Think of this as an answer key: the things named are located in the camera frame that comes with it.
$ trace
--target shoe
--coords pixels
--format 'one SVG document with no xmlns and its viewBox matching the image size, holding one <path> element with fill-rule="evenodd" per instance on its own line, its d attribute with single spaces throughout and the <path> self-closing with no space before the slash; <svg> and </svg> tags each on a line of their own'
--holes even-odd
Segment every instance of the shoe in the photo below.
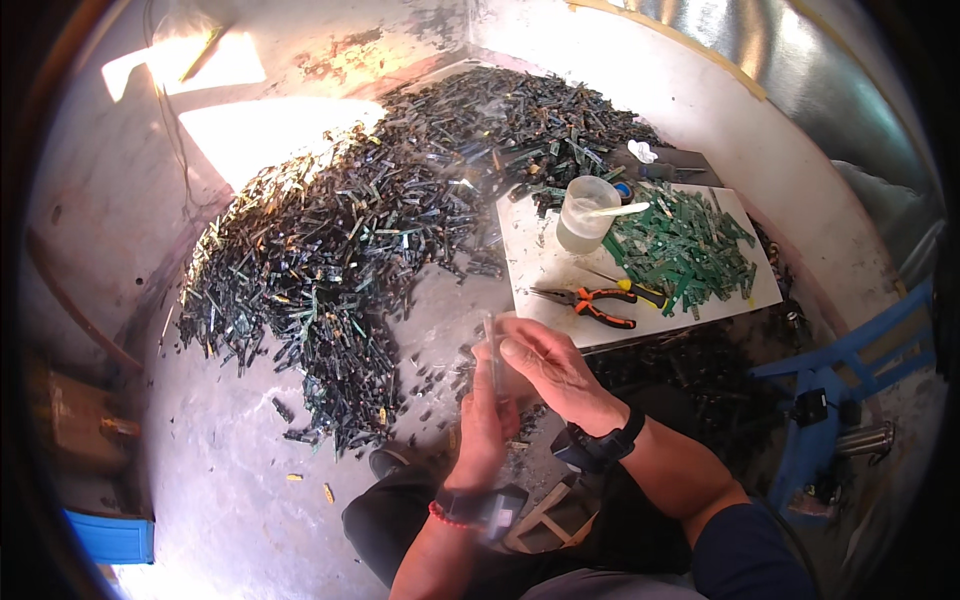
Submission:
<svg viewBox="0 0 960 600">
<path fill-rule="evenodd" d="M 370 470 L 377 481 L 384 477 L 392 475 L 404 467 L 410 466 L 410 461 L 400 455 L 399 452 L 379 448 L 370 453 Z"/>
</svg>

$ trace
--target blue metal frame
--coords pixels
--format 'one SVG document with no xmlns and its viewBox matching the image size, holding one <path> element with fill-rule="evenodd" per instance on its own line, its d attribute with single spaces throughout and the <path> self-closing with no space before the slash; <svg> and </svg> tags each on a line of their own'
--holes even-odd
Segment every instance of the blue metal frame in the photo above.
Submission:
<svg viewBox="0 0 960 600">
<path fill-rule="evenodd" d="M 864 364 L 858 355 L 861 349 L 902 323 L 918 308 L 926 306 L 929 311 L 932 302 L 932 290 L 933 286 L 927 280 L 917 286 L 906 298 L 830 346 L 756 367 L 751 369 L 749 373 L 760 378 L 795 375 L 797 377 L 796 389 L 786 390 L 794 397 L 809 390 L 824 388 L 827 393 L 827 401 L 836 406 L 847 399 L 862 402 L 865 398 L 893 385 L 913 371 L 933 363 L 934 352 L 921 348 L 921 351 L 915 356 L 903 360 L 900 364 L 879 375 L 875 374 L 877 370 L 888 365 L 918 343 L 929 340 L 933 336 L 933 330 L 929 325 L 922 327 L 907 342 L 869 365 Z M 839 362 L 845 363 L 856 373 L 856 376 L 860 379 L 859 385 L 851 388 L 837 375 L 833 370 L 833 365 Z M 783 449 L 783 457 L 780 459 L 780 468 L 767 496 L 770 503 L 787 519 L 798 524 L 823 524 L 824 520 L 819 517 L 795 515 L 787 511 L 786 506 L 797 490 L 802 491 L 807 484 L 816 480 L 819 472 L 829 468 L 830 461 L 833 459 L 836 439 L 842 429 L 843 426 L 840 423 L 837 410 L 829 405 L 826 420 L 803 428 L 798 427 L 794 421 L 790 421 L 787 425 L 787 440 Z"/>
</svg>

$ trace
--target blue stool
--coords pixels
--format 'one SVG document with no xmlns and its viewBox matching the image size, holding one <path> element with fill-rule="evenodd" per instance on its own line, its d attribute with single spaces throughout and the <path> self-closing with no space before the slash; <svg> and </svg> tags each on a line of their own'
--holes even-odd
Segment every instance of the blue stool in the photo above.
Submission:
<svg viewBox="0 0 960 600">
<path fill-rule="evenodd" d="M 787 510 L 787 504 L 797 491 L 814 483 L 818 473 L 830 466 L 837 436 L 844 428 L 835 407 L 845 400 L 862 402 L 934 362 L 933 329 L 929 320 L 931 295 L 932 284 L 928 279 L 906 298 L 830 346 L 749 371 L 754 377 L 773 379 L 794 398 L 823 388 L 827 402 L 833 405 L 828 404 L 825 420 L 803 428 L 792 420 L 787 425 L 786 446 L 767 499 L 788 520 L 807 525 L 825 522 L 821 517 L 797 515 Z M 874 343 L 882 344 L 884 338 L 890 337 L 898 340 L 893 349 L 864 362 L 863 355 L 870 353 Z M 920 345 L 919 351 L 904 356 L 917 345 Z M 898 359 L 900 362 L 891 367 Z M 776 381 L 790 376 L 796 377 L 793 390 Z"/>
<path fill-rule="evenodd" d="M 117 515 L 84 515 L 64 511 L 80 543 L 98 564 L 152 564 L 154 523 L 143 518 Z"/>
</svg>

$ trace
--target orange pliers handle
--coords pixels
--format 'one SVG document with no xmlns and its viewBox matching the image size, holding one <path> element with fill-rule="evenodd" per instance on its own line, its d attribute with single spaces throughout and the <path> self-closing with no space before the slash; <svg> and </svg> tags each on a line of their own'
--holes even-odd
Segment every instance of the orange pliers handle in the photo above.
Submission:
<svg viewBox="0 0 960 600">
<path fill-rule="evenodd" d="M 618 288 L 593 290 L 591 292 L 586 287 L 582 287 L 577 290 L 577 297 L 580 299 L 580 301 L 574 304 L 573 310 L 575 310 L 578 315 L 587 315 L 604 325 L 615 327 L 617 329 L 636 328 L 636 321 L 631 319 L 620 319 L 619 317 L 608 315 L 593 305 L 594 300 L 603 300 L 606 298 L 623 300 L 625 302 L 629 302 L 630 304 L 636 304 L 636 294 L 625 292 Z"/>
</svg>

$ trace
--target black watch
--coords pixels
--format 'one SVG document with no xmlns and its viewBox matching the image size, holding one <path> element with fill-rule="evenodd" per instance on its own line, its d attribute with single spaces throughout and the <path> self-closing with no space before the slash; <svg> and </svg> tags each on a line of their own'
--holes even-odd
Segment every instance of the black watch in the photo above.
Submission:
<svg viewBox="0 0 960 600">
<path fill-rule="evenodd" d="M 444 509 L 446 518 L 457 523 L 472 524 L 479 520 L 488 496 L 486 492 L 466 493 L 440 487 L 434 499 Z"/>
<path fill-rule="evenodd" d="M 510 484 L 485 493 L 456 492 L 441 487 L 434 499 L 444 509 L 445 518 L 472 525 L 483 531 L 487 540 L 497 541 L 514 526 L 529 495 Z"/>
<path fill-rule="evenodd" d="M 617 428 L 602 438 L 587 435 L 575 423 L 567 423 L 550 445 L 550 451 L 560 460 L 588 473 L 602 473 L 613 463 L 634 451 L 634 440 L 643 429 L 647 416 L 638 408 L 630 407 L 630 416 L 623 428 Z"/>
</svg>

